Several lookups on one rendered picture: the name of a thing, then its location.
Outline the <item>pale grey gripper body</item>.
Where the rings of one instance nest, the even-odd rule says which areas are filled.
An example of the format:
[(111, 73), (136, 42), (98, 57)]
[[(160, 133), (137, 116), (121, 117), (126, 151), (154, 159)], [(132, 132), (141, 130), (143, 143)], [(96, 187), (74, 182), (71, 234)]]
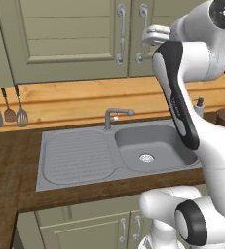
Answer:
[(142, 33), (141, 41), (145, 44), (159, 45), (169, 40), (170, 28), (162, 25), (146, 27)]

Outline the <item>narrow sage green cabinet door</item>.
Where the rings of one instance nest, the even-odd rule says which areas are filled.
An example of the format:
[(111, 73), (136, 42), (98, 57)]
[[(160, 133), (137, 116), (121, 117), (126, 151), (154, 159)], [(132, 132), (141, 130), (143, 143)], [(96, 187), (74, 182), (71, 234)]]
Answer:
[(143, 62), (137, 64), (136, 55), (141, 52), (141, 37), (144, 30), (144, 18), (139, 15), (139, 7), (148, 8), (147, 26), (171, 26), (175, 21), (192, 11), (206, 0), (132, 0), (131, 2), (131, 40), (130, 40), (130, 77), (152, 76), (152, 55), (157, 46), (144, 44)]

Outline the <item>wide sage green cabinet door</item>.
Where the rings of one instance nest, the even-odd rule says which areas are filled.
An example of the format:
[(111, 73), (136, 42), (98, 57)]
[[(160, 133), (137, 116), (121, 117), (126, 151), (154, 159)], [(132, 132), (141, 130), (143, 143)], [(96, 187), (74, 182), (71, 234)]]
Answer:
[[(124, 62), (120, 52), (126, 6)], [(0, 25), (17, 84), (127, 75), (131, 0), (0, 0)]]

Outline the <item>sage green base cabinet door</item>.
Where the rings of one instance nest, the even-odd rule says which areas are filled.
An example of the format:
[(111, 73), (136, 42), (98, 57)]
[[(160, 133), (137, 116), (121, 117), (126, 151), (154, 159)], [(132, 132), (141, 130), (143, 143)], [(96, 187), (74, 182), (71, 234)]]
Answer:
[[(83, 219), (41, 228), (46, 249), (127, 249), (130, 212)], [(120, 220), (125, 218), (126, 241)]]
[[(133, 235), (136, 234), (137, 231), (137, 223), (135, 221), (135, 216), (137, 215), (141, 216), (141, 235), (139, 241), (134, 241)], [(128, 249), (138, 249), (139, 243), (150, 232), (150, 228), (151, 220), (142, 216), (139, 210), (133, 210), (130, 214), (129, 221)]]

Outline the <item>grey soap dispenser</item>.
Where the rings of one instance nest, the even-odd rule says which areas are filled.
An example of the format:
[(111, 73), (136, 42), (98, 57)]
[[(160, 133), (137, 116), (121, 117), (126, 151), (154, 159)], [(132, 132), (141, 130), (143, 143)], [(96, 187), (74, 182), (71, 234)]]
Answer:
[(204, 99), (202, 97), (199, 97), (197, 99), (197, 103), (194, 105), (194, 109), (200, 117), (204, 116)]

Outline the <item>grey sink tap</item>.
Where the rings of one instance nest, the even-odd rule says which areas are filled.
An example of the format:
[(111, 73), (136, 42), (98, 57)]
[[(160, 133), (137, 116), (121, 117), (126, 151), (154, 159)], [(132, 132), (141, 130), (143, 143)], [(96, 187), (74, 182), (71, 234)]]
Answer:
[(110, 130), (111, 128), (111, 117), (110, 115), (112, 113), (125, 113), (128, 116), (134, 116), (135, 115), (135, 111), (133, 109), (119, 109), (119, 108), (108, 108), (105, 112), (105, 125), (104, 125), (104, 129), (105, 130)]

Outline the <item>grey kitchen sink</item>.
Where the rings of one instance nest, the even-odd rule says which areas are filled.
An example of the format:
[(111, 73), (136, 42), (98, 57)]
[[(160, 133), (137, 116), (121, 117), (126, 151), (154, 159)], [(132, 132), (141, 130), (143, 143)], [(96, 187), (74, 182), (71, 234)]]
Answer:
[(201, 166), (171, 120), (42, 133), (38, 192)]

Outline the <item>grey slotted hanging spatula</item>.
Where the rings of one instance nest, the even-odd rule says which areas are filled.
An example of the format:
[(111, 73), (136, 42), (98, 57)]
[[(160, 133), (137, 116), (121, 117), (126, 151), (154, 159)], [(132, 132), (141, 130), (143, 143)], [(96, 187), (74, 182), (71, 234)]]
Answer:
[(28, 115), (27, 112), (22, 108), (18, 86), (15, 86), (15, 91), (19, 102), (19, 110), (17, 111), (17, 125), (18, 127), (26, 127), (28, 126)]

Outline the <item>brown hanging spatula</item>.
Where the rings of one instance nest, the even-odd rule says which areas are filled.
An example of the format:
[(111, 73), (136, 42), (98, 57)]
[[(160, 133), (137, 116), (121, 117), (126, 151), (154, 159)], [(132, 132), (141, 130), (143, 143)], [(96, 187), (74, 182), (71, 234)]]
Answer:
[(6, 94), (5, 89), (4, 89), (4, 88), (1, 88), (1, 91), (2, 91), (3, 97), (4, 97), (4, 99), (5, 99), (6, 106), (7, 106), (7, 109), (6, 109), (5, 112), (4, 112), (5, 121), (8, 122), (8, 123), (15, 122), (15, 121), (17, 120), (16, 113), (15, 113), (14, 110), (12, 110), (12, 109), (9, 107), (9, 103), (8, 103), (7, 94)]

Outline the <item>sage green false drawer front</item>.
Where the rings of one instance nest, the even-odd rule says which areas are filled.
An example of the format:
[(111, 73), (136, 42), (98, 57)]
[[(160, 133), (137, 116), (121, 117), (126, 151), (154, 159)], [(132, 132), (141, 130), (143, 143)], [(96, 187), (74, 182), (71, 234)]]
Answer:
[(35, 212), (41, 227), (101, 217), (138, 209), (139, 195), (123, 196)]

